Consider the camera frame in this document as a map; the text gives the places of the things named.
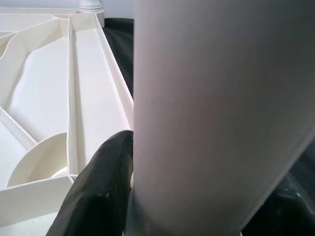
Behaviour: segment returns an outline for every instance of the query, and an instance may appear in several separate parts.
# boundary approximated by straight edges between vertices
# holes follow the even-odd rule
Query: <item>white plastic tray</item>
[[[0,235],[45,235],[73,179],[132,117],[95,14],[0,8]]]

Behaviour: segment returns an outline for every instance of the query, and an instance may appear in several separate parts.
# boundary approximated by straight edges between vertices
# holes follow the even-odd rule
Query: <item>white wall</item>
[[[78,8],[80,0],[0,0],[0,7]],[[134,0],[101,0],[105,17],[134,18]]]

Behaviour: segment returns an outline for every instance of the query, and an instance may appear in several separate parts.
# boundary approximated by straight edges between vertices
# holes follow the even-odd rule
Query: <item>white plastic pole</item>
[[[312,1],[137,0],[126,235],[237,235],[314,135]]]
[[[79,9],[81,12],[96,13],[101,27],[105,27],[104,10],[99,0],[80,0]]]

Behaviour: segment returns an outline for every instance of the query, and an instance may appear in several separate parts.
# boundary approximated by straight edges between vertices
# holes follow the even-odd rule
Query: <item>white plastic compartment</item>
[[[132,129],[133,100],[95,14],[3,12],[0,235],[41,236],[98,147]]]

